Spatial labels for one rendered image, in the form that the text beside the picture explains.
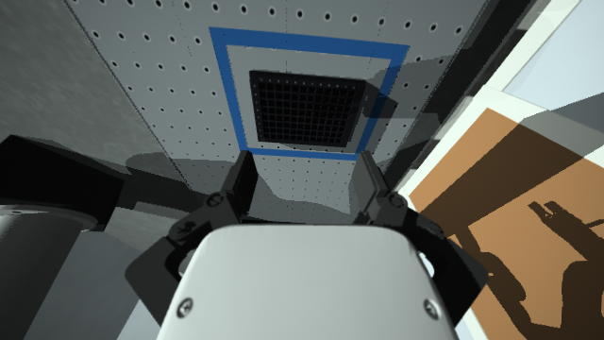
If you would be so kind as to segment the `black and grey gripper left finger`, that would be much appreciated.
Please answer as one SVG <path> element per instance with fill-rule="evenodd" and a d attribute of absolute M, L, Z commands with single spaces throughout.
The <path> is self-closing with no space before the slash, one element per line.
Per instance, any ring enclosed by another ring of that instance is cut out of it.
<path fill-rule="evenodd" d="M 239 218 L 249 212 L 258 177 L 252 152 L 242 150 L 220 192 L 208 195 L 204 206 L 175 222 L 167 236 L 127 267 L 127 282 L 160 327 L 182 280 L 181 262 L 211 232 L 242 224 Z"/>

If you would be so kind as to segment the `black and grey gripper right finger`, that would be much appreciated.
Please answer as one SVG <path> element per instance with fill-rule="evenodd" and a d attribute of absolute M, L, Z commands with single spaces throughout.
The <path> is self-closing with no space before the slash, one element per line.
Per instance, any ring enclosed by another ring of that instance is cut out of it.
<path fill-rule="evenodd" d="M 361 212 L 372 219 L 369 225 L 402 232 L 431 263 L 432 278 L 456 328 L 488 282 L 486 268 L 447 239 L 439 225 L 410 208 L 403 195 L 391 192 L 370 151 L 359 153 L 351 178 Z"/>

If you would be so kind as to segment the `blue taped rectangle outline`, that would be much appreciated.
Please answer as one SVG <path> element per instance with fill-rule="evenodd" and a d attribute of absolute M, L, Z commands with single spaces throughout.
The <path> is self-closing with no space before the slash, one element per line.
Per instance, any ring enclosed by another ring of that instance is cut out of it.
<path fill-rule="evenodd" d="M 409 45 L 395 43 L 368 42 L 210 26 L 209 29 L 240 151 L 249 150 L 254 155 L 356 161 L 359 153 L 367 146 L 403 59 L 409 49 Z M 391 60 L 379 89 L 377 99 L 361 135 L 355 155 L 247 147 L 226 44 Z"/>

